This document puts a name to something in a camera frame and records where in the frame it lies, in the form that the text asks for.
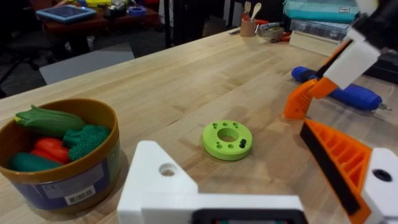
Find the cup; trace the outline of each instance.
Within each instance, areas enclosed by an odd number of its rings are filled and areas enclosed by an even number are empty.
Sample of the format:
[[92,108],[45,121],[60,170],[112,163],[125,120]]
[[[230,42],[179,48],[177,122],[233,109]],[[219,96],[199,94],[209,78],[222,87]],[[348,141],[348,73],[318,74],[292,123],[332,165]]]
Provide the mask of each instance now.
[[257,21],[247,21],[242,19],[241,23],[241,36],[253,37],[256,34]]

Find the toy vegetable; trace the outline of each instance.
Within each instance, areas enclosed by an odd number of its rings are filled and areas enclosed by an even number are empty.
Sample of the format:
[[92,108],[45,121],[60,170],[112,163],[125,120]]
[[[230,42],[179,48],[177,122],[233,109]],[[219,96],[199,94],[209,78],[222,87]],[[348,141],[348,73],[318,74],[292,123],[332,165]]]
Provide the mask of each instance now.
[[108,128],[89,124],[81,131],[68,130],[63,145],[70,148],[69,158],[75,161],[97,148],[110,133]]
[[55,138],[41,138],[35,144],[35,149],[30,153],[42,156],[61,164],[70,162],[69,149],[62,146],[62,141]]
[[20,152],[11,158],[10,166],[15,171],[37,172],[57,168],[62,164],[28,152]]
[[78,116],[62,111],[46,110],[34,105],[29,111],[15,115],[17,124],[27,127],[39,134],[62,138],[66,131],[81,130],[86,123]]

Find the wooden tabletop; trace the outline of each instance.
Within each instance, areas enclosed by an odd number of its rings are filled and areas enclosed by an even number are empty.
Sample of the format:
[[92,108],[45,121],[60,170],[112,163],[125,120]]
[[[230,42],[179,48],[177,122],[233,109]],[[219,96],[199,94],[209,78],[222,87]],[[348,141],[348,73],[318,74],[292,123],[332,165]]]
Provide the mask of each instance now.
[[[30,0],[32,8],[34,10],[46,9],[49,7],[53,7],[52,0]],[[46,21],[45,27],[46,31],[53,34],[88,34],[97,29],[103,29],[105,27],[111,27],[121,24],[132,23],[134,21],[139,21],[143,19],[148,19],[151,22],[159,19],[159,15],[157,12],[152,9],[146,8],[147,12],[144,16],[130,16],[126,14],[125,16],[119,17],[113,21],[108,21],[104,18],[104,11],[100,8],[94,8],[97,14],[94,18],[88,19],[81,22],[75,22],[72,24],[62,24],[60,22],[55,21]]]
[[[282,117],[289,93],[299,85],[290,71],[299,65],[318,69],[325,60],[287,43],[224,32],[0,100],[0,126],[31,104],[101,100],[118,115],[124,152],[116,189],[104,202],[76,215],[29,207],[1,176],[0,223],[117,223],[121,187],[136,144],[144,139],[157,141],[200,192],[299,195],[310,223],[342,223],[342,208],[298,136],[302,121]],[[308,117],[370,147],[397,152],[396,87],[369,77],[356,83],[381,95],[393,111],[362,113],[325,98],[312,101]],[[201,148],[204,127],[220,119],[251,130],[254,145],[245,159],[220,161]]]

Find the green ring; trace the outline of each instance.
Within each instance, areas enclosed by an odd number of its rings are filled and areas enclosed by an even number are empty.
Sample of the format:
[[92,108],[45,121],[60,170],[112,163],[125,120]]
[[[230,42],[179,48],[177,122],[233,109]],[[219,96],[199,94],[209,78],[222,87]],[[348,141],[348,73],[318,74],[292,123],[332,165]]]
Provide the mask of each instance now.
[[[219,135],[232,137],[235,141],[223,141],[219,138]],[[242,139],[246,140],[244,148],[240,147]],[[209,124],[205,127],[202,135],[202,144],[206,151],[217,159],[226,161],[245,158],[251,151],[252,140],[253,137],[247,127],[230,120],[221,120]]]

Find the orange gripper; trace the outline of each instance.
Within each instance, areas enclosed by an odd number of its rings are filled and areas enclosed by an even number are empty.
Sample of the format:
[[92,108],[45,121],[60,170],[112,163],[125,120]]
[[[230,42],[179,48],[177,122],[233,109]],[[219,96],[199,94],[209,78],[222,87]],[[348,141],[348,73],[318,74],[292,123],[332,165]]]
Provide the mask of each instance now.
[[324,124],[304,120],[301,138],[310,149],[352,224],[371,211],[361,196],[372,149]]
[[318,81],[313,78],[296,88],[287,99],[284,116],[291,119],[304,119],[312,100],[308,92]]

